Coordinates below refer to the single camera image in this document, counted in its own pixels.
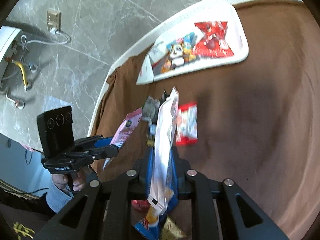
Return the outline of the grey left sleeve forearm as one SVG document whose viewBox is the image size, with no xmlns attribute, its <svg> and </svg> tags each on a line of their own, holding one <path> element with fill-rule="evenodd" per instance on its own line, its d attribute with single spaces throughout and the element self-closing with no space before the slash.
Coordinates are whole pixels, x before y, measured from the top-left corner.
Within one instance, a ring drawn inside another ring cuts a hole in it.
<svg viewBox="0 0 320 240">
<path fill-rule="evenodd" d="M 46 194 L 46 202 L 52 211 L 59 213 L 72 198 L 72 196 L 55 186 L 52 180 L 50 181 Z"/>
</svg>

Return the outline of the left hand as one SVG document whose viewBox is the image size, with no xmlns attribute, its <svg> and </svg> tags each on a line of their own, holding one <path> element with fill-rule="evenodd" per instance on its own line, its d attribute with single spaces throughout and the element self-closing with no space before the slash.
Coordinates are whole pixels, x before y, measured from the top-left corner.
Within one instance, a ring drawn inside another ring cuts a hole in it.
<svg viewBox="0 0 320 240">
<path fill-rule="evenodd" d="M 75 178 L 72 179 L 72 186 L 66 174 L 54 174 L 52 175 L 52 181 L 53 184 L 61 191 L 67 192 L 68 186 L 70 190 L 78 192 L 84 188 L 86 184 L 86 176 L 83 169 L 80 169 Z"/>
</svg>

